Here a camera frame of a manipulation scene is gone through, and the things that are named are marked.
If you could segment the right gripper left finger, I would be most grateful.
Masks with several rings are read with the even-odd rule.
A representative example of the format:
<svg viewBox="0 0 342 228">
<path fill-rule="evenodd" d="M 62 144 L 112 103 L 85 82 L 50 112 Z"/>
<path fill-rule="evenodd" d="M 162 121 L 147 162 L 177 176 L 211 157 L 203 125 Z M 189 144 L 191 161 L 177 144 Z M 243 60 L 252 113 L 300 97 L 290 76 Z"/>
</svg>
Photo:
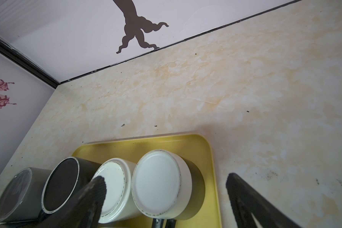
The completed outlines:
<svg viewBox="0 0 342 228">
<path fill-rule="evenodd" d="M 27 228 L 96 228 L 106 197 L 102 176 L 94 178 L 73 196 L 59 211 Z"/>
</svg>

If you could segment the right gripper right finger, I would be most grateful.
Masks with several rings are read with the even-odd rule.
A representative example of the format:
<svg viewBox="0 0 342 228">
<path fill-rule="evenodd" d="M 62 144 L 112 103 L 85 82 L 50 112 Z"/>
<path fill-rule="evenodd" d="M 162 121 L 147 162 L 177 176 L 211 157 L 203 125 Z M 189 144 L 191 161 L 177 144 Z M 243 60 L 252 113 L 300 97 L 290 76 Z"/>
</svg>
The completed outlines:
<svg viewBox="0 0 342 228">
<path fill-rule="evenodd" d="M 299 227 L 236 173 L 228 175 L 226 189 L 237 227 L 256 228 L 255 220 L 264 228 Z"/>
</svg>

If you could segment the grey ceramic mug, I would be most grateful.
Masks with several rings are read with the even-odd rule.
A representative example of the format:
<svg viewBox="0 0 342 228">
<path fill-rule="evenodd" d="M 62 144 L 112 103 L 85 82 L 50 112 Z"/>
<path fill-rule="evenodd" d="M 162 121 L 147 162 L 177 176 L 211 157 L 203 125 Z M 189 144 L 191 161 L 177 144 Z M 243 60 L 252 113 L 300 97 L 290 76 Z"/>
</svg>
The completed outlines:
<svg viewBox="0 0 342 228">
<path fill-rule="evenodd" d="M 36 220 L 50 170 L 27 167 L 17 173 L 0 196 L 0 222 Z"/>
</svg>

